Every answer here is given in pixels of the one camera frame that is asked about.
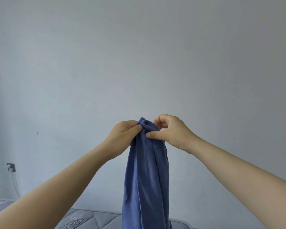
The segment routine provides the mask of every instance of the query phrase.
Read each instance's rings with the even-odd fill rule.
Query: bed
[[[13,201],[0,200],[0,211]],[[189,223],[170,219],[173,229],[194,229]],[[122,229],[122,215],[117,212],[71,208],[55,229]]]

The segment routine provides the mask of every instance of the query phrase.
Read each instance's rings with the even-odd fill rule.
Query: blue fabric
[[[145,133],[158,127],[143,117],[143,129],[133,139],[125,174],[123,229],[171,229],[169,214],[169,165],[164,141]]]

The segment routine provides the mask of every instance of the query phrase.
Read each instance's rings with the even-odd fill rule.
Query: person's left hand
[[[141,130],[142,126],[137,121],[122,121],[114,126],[100,146],[106,150],[108,159],[111,160],[121,155]]]

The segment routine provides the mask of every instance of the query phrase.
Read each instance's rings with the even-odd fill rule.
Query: blue garment
[[[123,229],[171,229],[169,165],[164,141],[145,133],[158,127],[143,117],[142,131],[133,139],[125,174]]]

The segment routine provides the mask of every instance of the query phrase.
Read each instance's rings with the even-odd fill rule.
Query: electrical outlet
[[[6,163],[7,165],[11,165],[10,169],[13,169],[12,172],[16,172],[16,166],[14,163]]]

